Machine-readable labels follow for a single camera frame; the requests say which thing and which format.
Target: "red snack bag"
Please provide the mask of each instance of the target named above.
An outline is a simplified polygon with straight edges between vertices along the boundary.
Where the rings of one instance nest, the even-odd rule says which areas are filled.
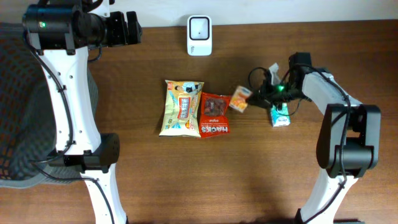
[[[229,123],[225,113],[230,99],[230,96],[218,96],[202,92],[199,124],[202,138],[229,133]]]

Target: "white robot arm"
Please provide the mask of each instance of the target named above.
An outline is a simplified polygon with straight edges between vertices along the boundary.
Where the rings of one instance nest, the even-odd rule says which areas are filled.
[[[313,68],[309,53],[292,55],[289,66],[276,85],[271,84],[275,73],[262,68],[267,79],[248,103],[269,108],[306,99],[318,106],[324,115],[317,144],[321,169],[310,198],[296,214],[295,224],[333,224],[349,188],[377,164],[381,113],[377,106],[363,105],[349,96],[327,70]],[[359,137],[347,138],[347,129]]]
[[[123,13],[110,13],[109,0],[47,3],[44,0],[29,6],[23,18],[24,38],[43,67],[57,126],[57,142],[50,159],[33,163],[38,169],[40,163],[77,169],[86,180],[96,223],[128,223],[115,176],[119,138],[97,130],[87,63],[88,49],[141,42],[136,13],[127,12],[127,26]]]

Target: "wooden table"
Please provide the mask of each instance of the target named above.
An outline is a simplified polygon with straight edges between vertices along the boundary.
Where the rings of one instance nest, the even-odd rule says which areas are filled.
[[[190,57],[184,27],[144,29],[141,45],[104,49],[90,70],[99,88],[96,124],[121,139],[117,180],[135,223],[239,223],[292,218],[318,175],[323,116],[303,102],[292,124],[272,128],[265,110],[229,110],[231,134],[159,138],[166,84],[200,80],[232,94],[256,67],[288,69],[311,52],[353,97],[382,111],[379,164],[349,191],[337,218],[398,220],[398,21],[215,26],[213,54]],[[82,182],[0,189],[0,223],[94,223]]]

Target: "mesh chair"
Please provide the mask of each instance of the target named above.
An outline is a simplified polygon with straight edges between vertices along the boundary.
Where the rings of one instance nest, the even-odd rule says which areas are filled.
[[[93,114],[98,89],[88,71]],[[29,160],[46,159],[55,147],[55,120],[41,66],[22,40],[22,26],[0,23],[0,187],[67,184],[40,174]],[[79,177],[65,167],[43,167],[57,177]]]

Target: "candy package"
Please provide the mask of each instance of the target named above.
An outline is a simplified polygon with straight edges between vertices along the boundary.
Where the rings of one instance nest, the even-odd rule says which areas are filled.
[[[202,138],[229,133],[229,123],[225,113],[230,99],[230,96],[201,94],[200,135]]]
[[[162,130],[159,136],[191,136],[200,138],[198,107],[203,82],[166,80],[167,96]]]
[[[243,113],[248,107],[246,100],[251,96],[252,92],[243,86],[238,86],[232,96],[230,107]]]

